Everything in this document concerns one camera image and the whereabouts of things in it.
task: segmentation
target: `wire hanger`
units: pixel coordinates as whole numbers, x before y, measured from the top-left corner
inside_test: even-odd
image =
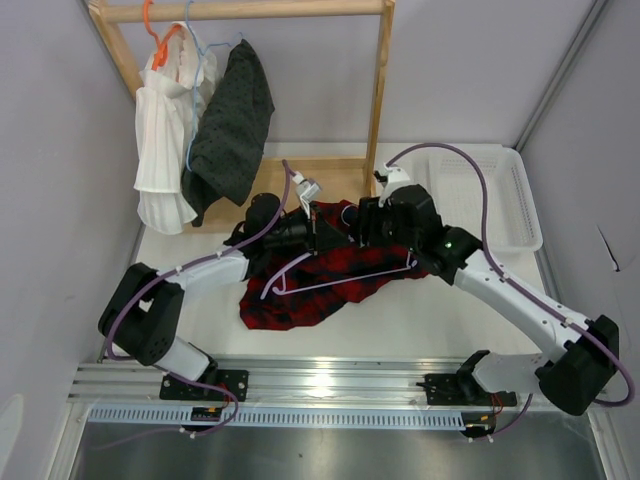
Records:
[[[357,280],[363,280],[365,278],[378,277],[380,275],[388,275],[390,273],[406,272],[408,270],[411,270],[413,267],[415,267],[418,264],[418,261],[413,258],[413,256],[411,255],[411,252],[407,252],[406,265],[404,267],[401,267],[401,268],[396,268],[394,270],[387,270],[385,272],[370,273],[368,275],[361,275],[359,277],[354,277],[354,278],[344,278],[342,280],[335,280],[333,282],[320,283],[318,285],[311,285],[311,286],[308,286],[308,287],[295,288],[293,290],[287,290],[286,273],[289,270],[291,270],[293,267],[298,265],[299,263],[301,263],[304,260],[306,260],[307,258],[309,258],[310,256],[311,256],[311,254],[308,253],[308,252],[307,253],[303,253],[298,258],[292,260],[291,262],[287,263],[284,267],[282,267],[280,270],[278,270],[278,272],[276,272],[276,274],[273,275],[269,279],[267,284],[264,286],[264,289],[262,290],[262,293],[260,294],[260,300],[264,300],[266,298],[267,294],[269,293],[269,289],[271,289],[271,287],[273,287],[272,290],[271,290],[273,293],[275,293],[276,295],[279,295],[279,296],[284,296],[284,295],[290,295],[292,293],[299,293],[299,292],[306,292],[306,291],[309,291],[309,290],[315,290],[316,288],[328,287],[330,285],[338,285],[338,284],[341,284],[341,283],[348,283],[348,282],[355,282]],[[278,288],[276,285],[274,285],[275,282],[278,279],[282,279],[282,287],[281,288]]]

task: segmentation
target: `fabric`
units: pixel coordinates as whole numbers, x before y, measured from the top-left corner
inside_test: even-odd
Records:
[[[140,160],[134,188],[140,192],[138,215],[145,225],[167,235],[182,232],[184,224],[196,217],[182,196],[181,176],[194,127],[193,88],[198,55],[186,25],[176,24],[182,28],[167,43],[167,62],[154,71],[151,55],[140,72],[144,86],[136,92]],[[195,85],[198,117],[218,81],[216,57],[208,52]]]
[[[242,205],[249,196],[274,112],[262,64],[242,40],[230,53],[227,70],[200,122],[191,147],[191,172],[182,189],[202,225],[207,208],[222,197]]]
[[[334,227],[348,233],[340,215],[350,202],[317,203],[323,217]],[[249,280],[240,301],[240,317],[250,329],[289,330],[293,327],[317,325],[337,312],[347,302],[359,303],[373,295],[388,282],[401,278],[423,278],[427,272],[419,266],[411,270],[354,280],[290,295],[269,292],[264,300],[260,294],[269,279],[284,265],[304,253],[304,247],[274,251],[269,264]],[[287,289],[354,278],[370,273],[395,270],[406,266],[407,250],[403,247],[368,247],[356,245],[331,250],[311,257],[287,272]],[[277,280],[274,285],[281,286]]]

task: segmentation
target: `red and black plaid fabric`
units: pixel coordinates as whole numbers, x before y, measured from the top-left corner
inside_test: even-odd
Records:
[[[347,233],[348,227],[341,220],[343,209],[350,205],[318,203],[327,222]],[[419,266],[411,270],[354,280],[314,290],[276,295],[269,292],[264,300],[260,294],[269,279],[285,264],[305,252],[304,247],[274,252],[267,268],[249,280],[247,292],[240,301],[240,317],[250,329],[289,330],[293,327],[317,325],[337,312],[347,302],[359,303],[380,287],[401,278],[422,278],[427,272]],[[376,272],[395,270],[406,266],[407,250],[402,247],[359,248],[348,246],[311,257],[287,272],[287,290],[310,285],[359,277]],[[274,284],[280,287],[281,281]]]

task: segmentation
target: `wooden rack pole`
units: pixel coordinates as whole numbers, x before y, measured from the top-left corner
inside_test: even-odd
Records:
[[[331,17],[347,15],[381,15],[384,0],[271,0],[243,3],[194,3],[189,6],[189,20],[229,20],[236,18]],[[151,5],[149,20],[173,22],[184,19],[184,3]],[[102,11],[107,23],[142,22],[142,6],[106,7]]]
[[[129,93],[135,99],[136,90],[142,87],[138,62],[136,62],[129,44],[124,39],[120,27],[105,21],[104,11],[108,8],[110,7],[107,5],[106,0],[91,0],[89,2],[89,15],[109,50],[116,67],[118,67]]]
[[[369,139],[367,141],[367,163],[364,168],[364,191],[367,195],[375,196],[373,170],[378,148],[378,132],[380,130],[380,116],[382,114],[382,98],[384,84],[387,79],[387,62],[389,47],[391,46],[391,27],[393,25],[393,11],[395,0],[383,0],[380,16],[380,32],[378,34],[378,54],[376,56],[376,78],[373,85],[373,100],[371,102],[371,117],[369,119]]]

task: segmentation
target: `gray wall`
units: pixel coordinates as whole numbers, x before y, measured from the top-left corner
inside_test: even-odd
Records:
[[[0,405],[26,402],[10,480],[42,474],[139,225],[133,103],[88,22],[72,0],[0,7]]]
[[[514,144],[592,3],[398,0],[381,140]],[[271,141],[365,140],[377,17],[193,25],[205,42],[232,41],[242,31],[256,48],[276,106]],[[144,65],[153,39],[140,24],[123,32]],[[224,63],[228,49],[215,52]]]
[[[568,83],[524,150],[562,299],[591,316],[604,313],[619,321],[622,356],[637,382],[639,25],[639,2],[612,2]],[[617,387],[615,394],[623,395],[624,388]],[[612,416],[631,464],[631,478],[640,478],[639,402],[613,411]]]

